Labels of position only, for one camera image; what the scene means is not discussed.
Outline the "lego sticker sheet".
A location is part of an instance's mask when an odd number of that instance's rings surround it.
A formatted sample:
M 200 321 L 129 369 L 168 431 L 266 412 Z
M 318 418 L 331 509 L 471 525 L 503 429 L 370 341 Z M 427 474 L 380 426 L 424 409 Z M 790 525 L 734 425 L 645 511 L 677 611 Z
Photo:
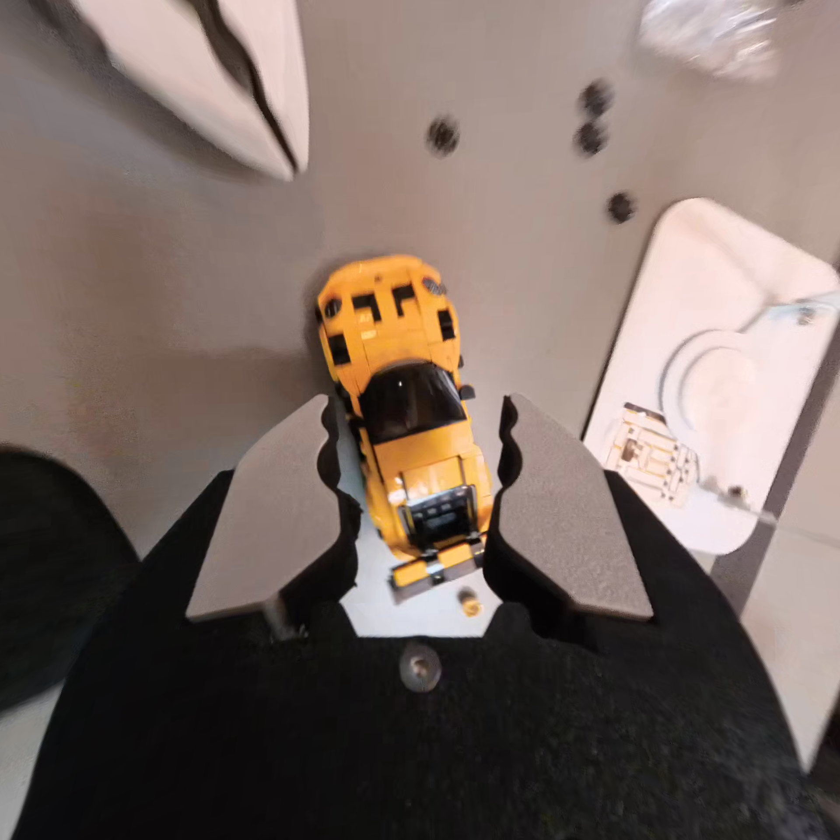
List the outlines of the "lego sticker sheet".
M 665 417 L 625 403 L 611 429 L 603 467 L 622 476 L 650 507 L 683 508 L 698 483 L 699 459 L 671 434 Z

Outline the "yellow and black lego car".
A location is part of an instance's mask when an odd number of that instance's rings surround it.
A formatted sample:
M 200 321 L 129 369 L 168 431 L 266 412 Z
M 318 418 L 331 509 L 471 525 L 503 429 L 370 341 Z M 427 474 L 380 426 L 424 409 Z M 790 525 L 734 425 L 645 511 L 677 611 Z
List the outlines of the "yellow and black lego car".
M 333 272 L 318 335 L 395 565 L 395 602 L 481 568 L 494 497 L 471 425 L 458 315 L 438 271 L 393 255 Z

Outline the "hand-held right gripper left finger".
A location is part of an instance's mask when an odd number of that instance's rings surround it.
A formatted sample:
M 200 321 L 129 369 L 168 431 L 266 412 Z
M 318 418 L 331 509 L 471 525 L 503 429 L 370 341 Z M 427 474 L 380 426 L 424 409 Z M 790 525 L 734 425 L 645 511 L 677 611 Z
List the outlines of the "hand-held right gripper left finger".
M 358 507 L 339 489 L 333 405 L 315 395 L 245 452 L 234 469 L 185 617 L 258 613 L 309 624 L 354 584 Z

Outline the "clear crumpled plastic bag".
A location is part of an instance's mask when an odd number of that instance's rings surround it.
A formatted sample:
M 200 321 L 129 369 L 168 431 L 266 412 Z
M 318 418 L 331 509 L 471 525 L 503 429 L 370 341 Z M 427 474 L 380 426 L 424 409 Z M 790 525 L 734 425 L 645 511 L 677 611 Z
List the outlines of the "clear crumpled plastic bag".
M 774 30 L 782 1 L 650 1 L 639 44 L 711 77 L 767 81 L 778 69 Z

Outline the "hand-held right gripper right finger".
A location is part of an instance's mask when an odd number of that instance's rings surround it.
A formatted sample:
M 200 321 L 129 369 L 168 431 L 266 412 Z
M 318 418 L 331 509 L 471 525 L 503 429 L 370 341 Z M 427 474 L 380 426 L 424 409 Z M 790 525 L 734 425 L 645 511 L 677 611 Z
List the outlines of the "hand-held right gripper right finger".
M 605 472 L 582 442 L 534 402 L 507 395 L 499 426 L 499 491 L 483 573 L 502 602 L 535 623 L 595 615 L 654 616 Z

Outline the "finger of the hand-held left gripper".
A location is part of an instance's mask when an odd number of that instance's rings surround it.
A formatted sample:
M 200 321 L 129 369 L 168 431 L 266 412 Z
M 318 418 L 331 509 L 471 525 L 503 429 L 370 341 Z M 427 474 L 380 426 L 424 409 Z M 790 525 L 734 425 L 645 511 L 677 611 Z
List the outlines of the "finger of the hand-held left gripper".
M 253 67 L 218 2 L 70 5 L 116 70 L 221 151 L 290 182 L 291 165 L 255 98 Z
M 306 61 L 295 1 L 220 1 L 227 30 L 255 73 L 255 99 L 294 172 L 309 163 L 310 111 Z

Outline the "white monitor stand base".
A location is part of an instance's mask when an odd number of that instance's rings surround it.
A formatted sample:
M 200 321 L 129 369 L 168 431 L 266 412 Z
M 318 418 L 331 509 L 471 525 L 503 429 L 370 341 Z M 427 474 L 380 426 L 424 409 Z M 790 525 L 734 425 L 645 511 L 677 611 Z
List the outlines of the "white monitor stand base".
M 584 428 L 602 464 L 625 403 L 662 414 L 693 449 L 699 479 L 681 509 L 653 508 L 689 551 L 734 552 L 759 524 L 699 489 L 743 487 L 768 510 L 771 487 L 838 324 L 823 314 L 739 330 L 775 302 L 838 289 L 835 269 L 706 198 L 657 222 Z

